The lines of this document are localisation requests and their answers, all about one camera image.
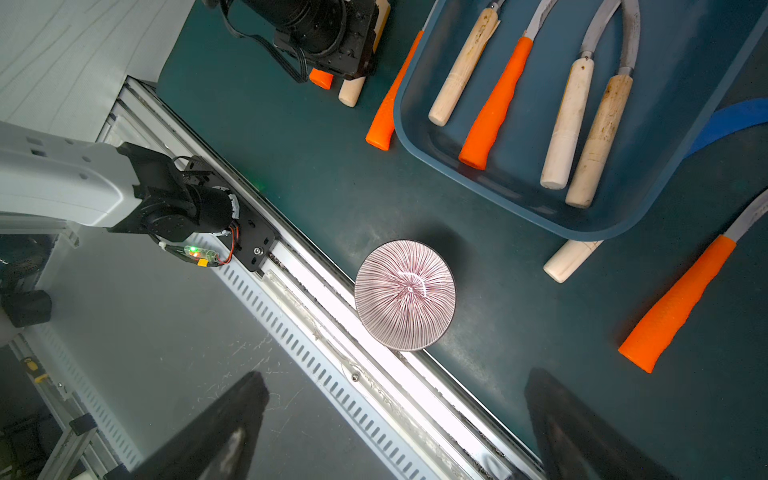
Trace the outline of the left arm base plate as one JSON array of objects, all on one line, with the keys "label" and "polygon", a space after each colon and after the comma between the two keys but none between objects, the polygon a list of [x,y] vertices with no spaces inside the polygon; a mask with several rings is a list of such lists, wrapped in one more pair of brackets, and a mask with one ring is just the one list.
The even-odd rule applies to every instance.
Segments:
[{"label": "left arm base plate", "polygon": [[234,196],[237,200],[237,213],[233,215],[233,226],[238,240],[233,257],[250,272],[262,276],[263,267],[281,239],[278,230],[203,157],[181,155],[175,157],[175,160],[181,162],[183,175],[189,183],[224,189]]}]

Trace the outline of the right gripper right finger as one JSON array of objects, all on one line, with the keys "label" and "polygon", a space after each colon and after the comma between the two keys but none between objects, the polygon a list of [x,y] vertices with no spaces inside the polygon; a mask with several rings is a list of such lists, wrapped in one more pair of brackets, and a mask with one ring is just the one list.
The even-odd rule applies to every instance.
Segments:
[{"label": "right gripper right finger", "polygon": [[525,399],[549,479],[672,479],[552,374],[530,371]]}]

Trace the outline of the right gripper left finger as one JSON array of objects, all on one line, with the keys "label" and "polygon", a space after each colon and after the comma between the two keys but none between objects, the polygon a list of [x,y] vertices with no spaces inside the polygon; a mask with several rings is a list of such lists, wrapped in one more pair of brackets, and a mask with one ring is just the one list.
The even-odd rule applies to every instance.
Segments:
[{"label": "right gripper left finger", "polygon": [[183,430],[132,470],[109,479],[245,479],[248,477],[269,391],[251,371]]}]

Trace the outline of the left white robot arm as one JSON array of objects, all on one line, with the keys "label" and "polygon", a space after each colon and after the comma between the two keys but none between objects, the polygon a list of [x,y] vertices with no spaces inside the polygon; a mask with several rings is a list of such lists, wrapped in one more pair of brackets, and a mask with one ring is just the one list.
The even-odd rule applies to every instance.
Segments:
[{"label": "left white robot arm", "polygon": [[[356,80],[373,68],[376,1],[249,1],[274,29],[249,35],[230,21],[229,1],[209,1],[235,38],[256,42],[297,83],[317,70]],[[119,146],[1,125],[1,210],[111,232],[147,235],[184,259],[193,234],[240,243],[240,200],[226,186],[208,186],[202,170],[181,170],[173,157],[130,142]]]}]

